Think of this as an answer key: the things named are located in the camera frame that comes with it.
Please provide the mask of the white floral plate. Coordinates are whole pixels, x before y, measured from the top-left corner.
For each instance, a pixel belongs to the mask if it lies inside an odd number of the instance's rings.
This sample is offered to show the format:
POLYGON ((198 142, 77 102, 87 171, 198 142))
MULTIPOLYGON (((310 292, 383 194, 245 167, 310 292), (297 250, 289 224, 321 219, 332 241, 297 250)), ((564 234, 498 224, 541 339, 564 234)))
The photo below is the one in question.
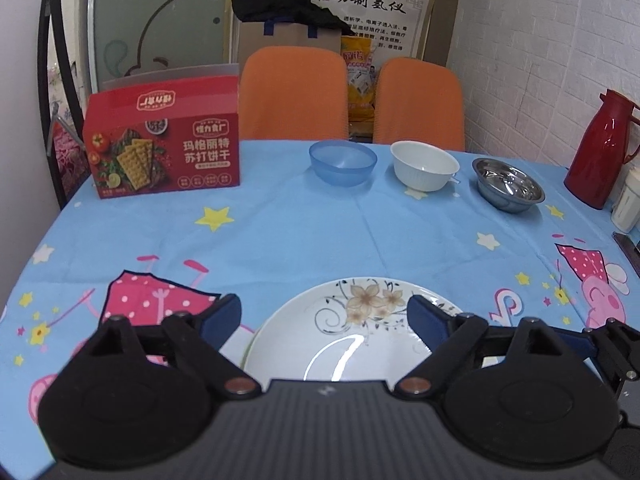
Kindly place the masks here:
POLYGON ((243 370, 264 387, 273 379, 384 380, 393 386, 430 354, 409 326, 412 296, 444 312, 447 298, 391 278, 341 278, 301 292, 256 332, 243 370))

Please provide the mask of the stainless steel bowl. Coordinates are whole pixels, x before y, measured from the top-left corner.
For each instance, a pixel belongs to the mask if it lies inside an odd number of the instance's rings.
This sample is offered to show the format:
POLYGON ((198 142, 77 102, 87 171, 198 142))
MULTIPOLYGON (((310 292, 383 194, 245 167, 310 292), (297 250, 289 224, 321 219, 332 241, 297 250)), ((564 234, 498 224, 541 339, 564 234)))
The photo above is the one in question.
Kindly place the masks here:
POLYGON ((509 214, 520 214, 544 202, 541 185, 502 160, 480 157, 474 159, 477 191, 495 208, 509 214))

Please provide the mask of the white ribbed bowl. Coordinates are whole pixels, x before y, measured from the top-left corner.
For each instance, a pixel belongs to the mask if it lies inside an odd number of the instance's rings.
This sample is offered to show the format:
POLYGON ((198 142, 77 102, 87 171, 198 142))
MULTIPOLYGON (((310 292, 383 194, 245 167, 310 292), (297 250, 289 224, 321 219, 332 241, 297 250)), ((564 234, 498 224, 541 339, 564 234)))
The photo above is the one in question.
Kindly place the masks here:
POLYGON ((397 141, 390 146, 390 154, 397 179, 419 192, 441 190, 460 170, 454 156, 427 143, 397 141))

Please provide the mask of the blue translucent bowl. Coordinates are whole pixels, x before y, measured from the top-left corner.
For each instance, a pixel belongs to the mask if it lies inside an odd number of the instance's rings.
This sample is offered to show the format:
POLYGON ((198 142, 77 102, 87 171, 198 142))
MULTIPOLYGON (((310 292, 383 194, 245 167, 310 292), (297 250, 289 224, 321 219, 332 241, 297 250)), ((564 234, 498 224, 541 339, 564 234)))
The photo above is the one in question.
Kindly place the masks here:
POLYGON ((363 144, 325 140, 309 148, 311 169, 329 185, 353 188, 366 182, 378 163, 378 156, 363 144))

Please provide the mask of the smartphone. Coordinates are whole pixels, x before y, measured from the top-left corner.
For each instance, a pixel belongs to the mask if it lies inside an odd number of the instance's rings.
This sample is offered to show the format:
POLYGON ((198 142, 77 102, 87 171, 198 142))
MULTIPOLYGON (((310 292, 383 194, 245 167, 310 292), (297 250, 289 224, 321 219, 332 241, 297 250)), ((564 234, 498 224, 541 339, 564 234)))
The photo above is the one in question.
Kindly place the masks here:
POLYGON ((632 239, 624 233, 614 232, 612 234, 614 242, 625 255, 634 272, 640 276, 640 250, 639 244, 634 244, 632 239))

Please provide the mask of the blue cartoon pig tablecloth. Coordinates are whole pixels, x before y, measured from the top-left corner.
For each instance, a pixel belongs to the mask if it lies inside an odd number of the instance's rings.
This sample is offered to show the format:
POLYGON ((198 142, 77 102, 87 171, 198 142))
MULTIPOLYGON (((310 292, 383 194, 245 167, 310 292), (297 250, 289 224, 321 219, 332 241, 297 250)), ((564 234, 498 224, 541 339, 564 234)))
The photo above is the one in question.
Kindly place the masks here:
POLYGON ((34 421, 42 390, 100 318, 153 324, 160 311, 237 294, 246 332, 304 290, 348 278, 397 278, 503 322, 536 316, 580 330, 612 313, 630 325, 639 279, 607 210, 581 203, 565 169, 518 163, 546 198, 506 214, 477 192, 473 155, 440 191, 412 192, 387 146, 356 188, 321 181, 309 146, 246 141, 236 188, 102 200, 86 182, 43 237, 1 317, 1 465, 30 479, 50 464, 34 421), (603 273, 603 288, 596 275, 603 273))

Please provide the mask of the cream white cup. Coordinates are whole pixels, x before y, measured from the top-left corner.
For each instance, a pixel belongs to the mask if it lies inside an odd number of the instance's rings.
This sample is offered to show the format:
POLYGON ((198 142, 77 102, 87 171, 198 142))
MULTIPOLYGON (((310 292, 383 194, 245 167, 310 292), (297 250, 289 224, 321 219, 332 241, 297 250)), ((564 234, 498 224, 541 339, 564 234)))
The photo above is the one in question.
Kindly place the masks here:
POLYGON ((627 172, 622 192, 612 210, 611 220, 620 232, 630 233, 640 218, 640 172, 634 167, 627 172))

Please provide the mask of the red cracker box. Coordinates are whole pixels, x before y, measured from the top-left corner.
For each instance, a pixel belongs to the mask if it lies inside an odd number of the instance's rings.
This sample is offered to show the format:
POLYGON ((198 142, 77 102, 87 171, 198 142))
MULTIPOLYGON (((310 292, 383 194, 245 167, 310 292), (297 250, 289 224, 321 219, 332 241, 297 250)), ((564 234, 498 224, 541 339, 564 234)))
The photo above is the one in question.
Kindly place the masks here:
POLYGON ((89 96, 82 140, 102 198, 240 184, 239 67, 122 78, 89 96))

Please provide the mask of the red thermos jug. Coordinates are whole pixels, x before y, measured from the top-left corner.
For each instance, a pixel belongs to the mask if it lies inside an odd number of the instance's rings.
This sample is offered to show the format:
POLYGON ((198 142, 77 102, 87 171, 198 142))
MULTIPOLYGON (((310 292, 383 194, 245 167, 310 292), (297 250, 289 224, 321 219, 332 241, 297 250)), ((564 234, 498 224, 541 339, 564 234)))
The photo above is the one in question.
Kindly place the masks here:
POLYGON ((639 153, 628 153, 630 125, 639 125, 639 105, 612 89, 600 94, 601 107, 591 119, 568 168, 565 187, 594 209, 602 209, 625 164, 639 153))

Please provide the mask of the orange chair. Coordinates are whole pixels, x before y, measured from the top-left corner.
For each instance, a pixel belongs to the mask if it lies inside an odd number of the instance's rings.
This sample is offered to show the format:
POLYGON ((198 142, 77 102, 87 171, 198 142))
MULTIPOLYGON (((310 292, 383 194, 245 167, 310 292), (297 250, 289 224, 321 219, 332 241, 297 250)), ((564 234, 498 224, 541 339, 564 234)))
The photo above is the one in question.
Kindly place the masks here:
POLYGON ((410 140, 465 150, 464 108, 456 75, 416 58, 392 58, 378 74, 372 141, 410 140))
POLYGON ((243 140, 348 138, 347 68, 312 47, 264 47, 244 64, 239 90, 243 140))

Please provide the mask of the left orange chair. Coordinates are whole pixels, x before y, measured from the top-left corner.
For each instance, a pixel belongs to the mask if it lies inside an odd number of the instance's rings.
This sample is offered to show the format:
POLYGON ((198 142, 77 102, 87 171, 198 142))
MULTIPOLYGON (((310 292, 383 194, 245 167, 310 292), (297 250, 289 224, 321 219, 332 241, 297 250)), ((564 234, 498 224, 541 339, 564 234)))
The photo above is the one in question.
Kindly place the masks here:
POLYGON ((312 47, 264 47, 244 64, 239 90, 243 140, 348 138, 347 68, 312 47))

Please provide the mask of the brown cardboard box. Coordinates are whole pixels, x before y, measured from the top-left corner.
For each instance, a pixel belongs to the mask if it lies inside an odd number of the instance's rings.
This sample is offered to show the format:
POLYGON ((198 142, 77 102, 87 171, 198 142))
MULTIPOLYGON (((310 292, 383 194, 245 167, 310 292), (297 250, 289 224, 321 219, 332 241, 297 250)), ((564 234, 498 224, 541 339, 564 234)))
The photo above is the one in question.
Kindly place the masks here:
POLYGON ((243 67, 254 52, 265 47, 312 47, 341 53, 341 38, 339 30, 297 23, 239 23, 231 61, 243 67))

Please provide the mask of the frosted glass panel with cartoon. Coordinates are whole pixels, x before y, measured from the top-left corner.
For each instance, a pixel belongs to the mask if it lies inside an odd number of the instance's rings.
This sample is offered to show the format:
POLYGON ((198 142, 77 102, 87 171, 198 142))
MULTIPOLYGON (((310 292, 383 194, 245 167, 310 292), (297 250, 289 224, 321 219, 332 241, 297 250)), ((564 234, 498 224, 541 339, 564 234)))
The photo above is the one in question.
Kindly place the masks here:
POLYGON ((88 0, 91 87, 227 61, 228 0, 88 0))

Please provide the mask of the white chinese text poster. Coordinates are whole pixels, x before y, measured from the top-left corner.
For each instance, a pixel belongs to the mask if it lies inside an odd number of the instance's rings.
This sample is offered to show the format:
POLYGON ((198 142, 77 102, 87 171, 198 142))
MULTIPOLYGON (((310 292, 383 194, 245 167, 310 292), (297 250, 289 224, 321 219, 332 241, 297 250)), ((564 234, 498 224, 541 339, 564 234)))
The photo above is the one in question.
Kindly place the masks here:
POLYGON ((433 0, 311 0, 330 10, 356 35, 369 38, 373 64, 390 58, 422 58, 433 0))

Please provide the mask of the black folding stand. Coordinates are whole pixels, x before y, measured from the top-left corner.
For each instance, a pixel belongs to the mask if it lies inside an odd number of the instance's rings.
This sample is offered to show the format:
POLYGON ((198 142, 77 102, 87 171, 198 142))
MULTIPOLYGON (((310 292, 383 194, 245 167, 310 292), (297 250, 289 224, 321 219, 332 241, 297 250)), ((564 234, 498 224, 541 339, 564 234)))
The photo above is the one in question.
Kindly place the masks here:
POLYGON ((86 86, 87 0, 40 0, 37 96, 44 154, 58 206, 89 177, 82 140, 86 86))

